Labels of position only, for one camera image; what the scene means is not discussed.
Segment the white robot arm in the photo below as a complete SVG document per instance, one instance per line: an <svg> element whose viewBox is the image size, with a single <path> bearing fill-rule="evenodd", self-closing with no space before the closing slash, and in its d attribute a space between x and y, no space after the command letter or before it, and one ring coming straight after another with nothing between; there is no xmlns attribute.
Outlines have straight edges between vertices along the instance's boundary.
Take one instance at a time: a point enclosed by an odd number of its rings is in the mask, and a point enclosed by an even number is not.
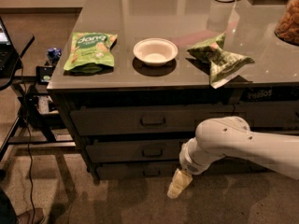
<svg viewBox="0 0 299 224"><path fill-rule="evenodd" d="M195 137L184 143L179 153L167 196L176 199L195 175L225 157L239 158L299 179L299 137L253 132L236 116L206 119L195 130Z"/></svg>

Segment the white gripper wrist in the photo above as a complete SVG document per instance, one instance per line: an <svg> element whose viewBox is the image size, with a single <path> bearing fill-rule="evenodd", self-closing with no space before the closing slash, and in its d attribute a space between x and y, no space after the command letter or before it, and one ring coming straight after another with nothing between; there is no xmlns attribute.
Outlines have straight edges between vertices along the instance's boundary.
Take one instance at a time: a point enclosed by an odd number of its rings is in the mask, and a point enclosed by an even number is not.
<svg viewBox="0 0 299 224"><path fill-rule="evenodd" d="M203 150L195 138L190 139L181 146L179 162L183 170L174 172L169 185L167 196L176 199L192 182L191 175L200 175L214 162L224 158L224 155L214 154Z"/></svg>

